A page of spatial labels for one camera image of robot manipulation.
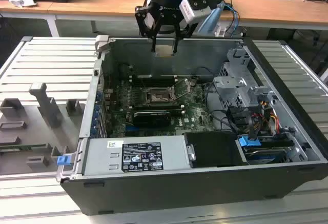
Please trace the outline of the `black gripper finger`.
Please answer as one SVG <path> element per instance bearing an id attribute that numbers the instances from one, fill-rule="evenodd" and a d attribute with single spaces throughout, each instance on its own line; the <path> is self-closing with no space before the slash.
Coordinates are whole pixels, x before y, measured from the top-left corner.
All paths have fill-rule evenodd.
<path id="1" fill-rule="evenodd" d="M 145 20 L 147 15 L 151 15 L 153 18 L 152 26 L 148 27 Z M 137 6 L 135 8 L 135 18 L 139 26 L 140 35 L 147 37 L 152 41 L 151 51 L 155 52 L 156 37 L 163 25 L 164 14 L 160 12 L 159 5 Z"/>
<path id="2" fill-rule="evenodd" d="M 196 27 L 198 26 L 198 23 L 194 23 L 191 25 L 187 24 L 186 27 L 181 30 L 180 23 L 184 20 L 185 19 L 183 16 L 179 16 L 174 19 L 173 26 L 174 26 L 174 30 L 175 30 L 175 39 L 174 39 L 174 45 L 173 45 L 173 54 L 177 53 L 179 41 L 184 38 L 190 38 L 192 36 L 193 32 L 195 31 Z"/>

